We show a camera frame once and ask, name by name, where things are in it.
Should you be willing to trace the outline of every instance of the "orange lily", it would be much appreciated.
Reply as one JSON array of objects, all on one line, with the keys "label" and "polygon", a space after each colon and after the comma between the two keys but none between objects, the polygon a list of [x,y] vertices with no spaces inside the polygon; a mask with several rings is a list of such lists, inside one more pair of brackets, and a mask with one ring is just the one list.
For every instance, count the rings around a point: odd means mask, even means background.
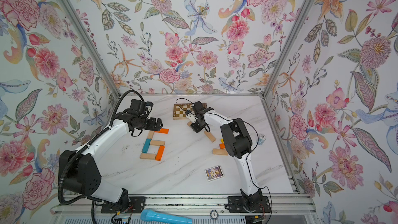
[{"label": "orange lily", "polygon": [[121,47],[120,47],[120,49],[122,50],[123,61],[117,63],[117,64],[115,65],[115,68],[113,69],[113,71],[116,70],[116,67],[117,67],[117,66],[119,66],[119,68],[124,67],[124,70],[123,70],[123,73],[122,73],[122,74],[124,74],[124,71],[127,70],[127,73],[126,73],[126,75],[125,75],[125,77],[126,77],[127,74],[129,73],[129,65],[133,65],[133,66],[136,66],[136,67],[141,67],[141,66],[138,66],[138,65],[135,65],[135,64],[132,64],[132,63],[131,63],[131,61],[133,61],[133,60],[135,60],[135,59],[126,60],[126,55],[124,54],[123,49],[122,49]]},{"label": "orange lily", "polygon": [[282,86],[280,86],[280,87],[284,87],[284,86],[289,82],[289,84],[290,84],[290,91],[291,91],[292,93],[293,93],[292,81],[296,82],[295,79],[293,79],[292,75],[295,73],[296,68],[297,68],[297,66],[299,65],[299,63],[300,63],[300,60],[297,62],[297,65],[296,65],[295,69],[294,69],[290,74],[283,72],[283,73],[281,73],[281,74],[279,75],[279,76],[282,75],[283,78],[285,79],[285,81],[283,81],[283,82],[280,83],[280,84],[284,83],[284,84],[283,84]]}]

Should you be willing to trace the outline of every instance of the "natural wooden block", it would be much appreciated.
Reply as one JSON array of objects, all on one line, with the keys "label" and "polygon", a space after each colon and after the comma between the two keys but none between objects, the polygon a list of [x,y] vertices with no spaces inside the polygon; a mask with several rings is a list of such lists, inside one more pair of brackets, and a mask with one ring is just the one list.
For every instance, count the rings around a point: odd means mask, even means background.
[{"label": "natural wooden block", "polygon": [[162,160],[163,151],[164,151],[164,146],[160,146],[158,153],[156,154],[156,157],[155,157],[156,161]]},{"label": "natural wooden block", "polygon": [[156,159],[156,154],[141,153],[140,158],[141,159],[155,160]]},{"label": "natural wooden block", "polygon": [[153,134],[155,134],[154,131],[149,131],[147,138],[152,139],[153,138]]},{"label": "natural wooden block", "polygon": [[211,132],[206,132],[205,130],[205,134],[210,139],[211,142],[216,141],[216,138],[213,136],[213,134],[211,134]]},{"label": "natural wooden block", "polygon": [[213,149],[213,154],[228,156],[228,152],[224,149]]},{"label": "natural wooden block", "polygon": [[149,144],[152,146],[164,146],[165,142],[152,139]]}]

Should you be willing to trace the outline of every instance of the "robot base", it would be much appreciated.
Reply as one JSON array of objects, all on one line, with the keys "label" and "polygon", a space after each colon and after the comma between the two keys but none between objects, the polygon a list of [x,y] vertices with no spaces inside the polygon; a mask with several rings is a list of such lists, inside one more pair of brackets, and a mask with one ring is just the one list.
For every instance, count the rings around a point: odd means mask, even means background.
[{"label": "robot base", "polygon": [[260,203],[256,204],[254,207],[246,211],[246,208],[244,208],[243,200],[241,196],[237,197],[228,197],[228,204],[225,206],[226,209],[229,210],[230,213],[270,213],[271,212],[271,206],[269,205],[268,197],[263,196],[262,200]]},{"label": "robot base", "polygon": [[[129,197],[130,203],[133,204],[132,209],[129,209],[126,213],[140,214],[145,207],[145,197]],[[112,205],[110,203],[106,203],[102,206],[101,213],[102,214],[115,214],[118,211],[123,211],[123,209],[119,209],[117,206]]]}]

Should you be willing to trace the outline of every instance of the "marble surface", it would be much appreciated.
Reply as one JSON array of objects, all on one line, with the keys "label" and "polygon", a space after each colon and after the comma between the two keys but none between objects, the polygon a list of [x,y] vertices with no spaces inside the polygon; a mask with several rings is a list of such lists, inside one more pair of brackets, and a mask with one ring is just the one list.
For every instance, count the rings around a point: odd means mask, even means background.
[{"label": "marble surface", "polygon": [[[211,142],[203,133],[195,133],[187,126],[189,120],[173,120],[173,105],[178,96],[148,96],[145,101],[154,104],[151,117],[162,118],[168,134],[155,133],[153,139],[166,142],[162,160],[140,159],[148,131],[133,138],[130,133],[122,137],[99,162],[102,177],[127,189],[129,194],[236,194],[240,193],[241,182],[235,161],[230,156],[213,155],[213,148],[219,148],[221,131],[211,127],[216,137]],[[119,111],[130,106],[132,98],[125,97]],[[229,118],[241,118],[252,124],[257,132],[267,138],[252,153],[254,174],[259,187],[268,186],[271,193],[292,193],[281,156],[271,132],[259,96],[184,96],[192,102],[206,102],[220,114]],[[254,130],[247,129],[253,140]],[[157,153],[157,146],[150,146],[148,153]],[[224,177],[208,182],[205,169],[221,166]]]}]

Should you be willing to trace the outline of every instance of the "green leaf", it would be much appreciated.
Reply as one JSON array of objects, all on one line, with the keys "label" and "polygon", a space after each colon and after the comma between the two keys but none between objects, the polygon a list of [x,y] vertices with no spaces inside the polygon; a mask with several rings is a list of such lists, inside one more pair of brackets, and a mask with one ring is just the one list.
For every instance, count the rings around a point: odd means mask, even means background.
[{"label": "green leaf", "polygon": [[33,108],[36,105],[37,97],[39,95],[39,92],[42,90],[36,89],[33,90],[28,94],[26,98],[24,98],[18,105],[15,110],[15,118],[17,119],[17,122],[19,122],[23,117],[28,115],[30,112],[32,112]]},{"label": "green leaf", "polygon": [[69,123],[70,123],[70,126],[71,126],[73,129],[76,130],[76,128],[77,128],[77,121],[72,117],[72,115],[70,116]]},{"label": "green leaf", "polygon": [[134,74],[134,78],[138,78],[140,77],[142,71],[138,71]]},{"label": "green leaf", "polygon": [[318,193],[319,197],[321,197],[321,188],[319,187],[319,185],[317,183],[315,184],[315,189],[316,189],[316,192]]},{"label": "green leaf", "polygon": [[345,44],[345,43],[351,41],[352,38],[354,38],[354,37],[355,37],[355,36],[353,36],[353,35],[347,35],[347,36],[343,37],[343,38],[342,38],[340,41],[338,41],[337,43]]},{"label": "green leaf", "polygon": [[210,70],[210,76],[213,76],[216,74],[216,67]]},{"label": "green leaf", "polygon": [[134,13],[139,12],[141,9],[142,9],[142,2],[138,2],[138,3],[135,5],[135,11],[134,11]]},{"label": "green leaf", "polygon": [[337,183],[332,181],[325,183],[325,186],[333,193],[337,193],[343,190],[343,188],[341,188]]}]

